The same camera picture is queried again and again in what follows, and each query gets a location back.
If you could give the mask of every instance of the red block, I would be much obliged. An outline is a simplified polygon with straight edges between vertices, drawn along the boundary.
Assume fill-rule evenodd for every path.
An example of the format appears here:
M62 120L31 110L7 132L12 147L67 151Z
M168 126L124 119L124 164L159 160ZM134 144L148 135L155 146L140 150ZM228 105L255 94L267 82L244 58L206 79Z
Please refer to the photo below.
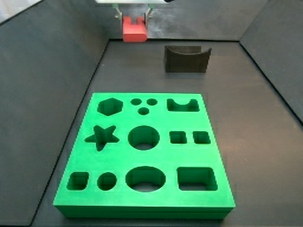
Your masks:
M131 17L123 18L123 41L126 43L140 43L147 41L147 27L144 18L138 18L138 23L131 23Z

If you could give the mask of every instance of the square hole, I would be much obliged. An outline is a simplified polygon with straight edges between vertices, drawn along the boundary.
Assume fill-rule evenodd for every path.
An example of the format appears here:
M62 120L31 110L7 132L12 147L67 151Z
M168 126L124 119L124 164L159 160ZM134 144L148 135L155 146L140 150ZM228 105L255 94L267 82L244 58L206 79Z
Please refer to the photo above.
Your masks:
M178 168L182 191L216 191L218 185L211 168Z
M68 189L72 191L82 191L87 188L90 180L90 173L75 172L70 176Z
M194 132L194 142L199 145L210 145L211 139L207 131Z
M187 143L184 131L171 131L170 136L171 136L172 144L186 144Z

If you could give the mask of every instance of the black block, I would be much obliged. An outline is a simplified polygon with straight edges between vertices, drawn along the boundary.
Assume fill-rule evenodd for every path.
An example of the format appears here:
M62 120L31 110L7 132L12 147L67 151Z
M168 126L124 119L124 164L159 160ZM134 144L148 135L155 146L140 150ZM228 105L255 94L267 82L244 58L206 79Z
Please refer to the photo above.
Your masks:
M166 46L166 72L206 73L211 52L211 48L202 51L202 46Z

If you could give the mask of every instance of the shape sorter board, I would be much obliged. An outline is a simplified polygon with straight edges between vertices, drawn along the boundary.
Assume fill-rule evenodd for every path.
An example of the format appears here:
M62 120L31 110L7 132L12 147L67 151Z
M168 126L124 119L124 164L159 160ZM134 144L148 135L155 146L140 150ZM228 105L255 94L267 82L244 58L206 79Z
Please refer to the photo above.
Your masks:
M202 95L95 93L54 205L66 217L223 219L235 201Z

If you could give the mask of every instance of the dark gray table surface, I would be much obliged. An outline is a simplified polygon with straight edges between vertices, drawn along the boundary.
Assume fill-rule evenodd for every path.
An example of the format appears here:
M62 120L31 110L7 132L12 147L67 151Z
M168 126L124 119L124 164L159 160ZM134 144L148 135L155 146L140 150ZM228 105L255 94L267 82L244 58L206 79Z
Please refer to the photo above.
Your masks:
M166 74L166 44L214 48L206 74ZM52 206L94 92L202 93L236 208L222 221L67 219ZM239 43L110 43L68 135L34 226L302 226L303 130Z

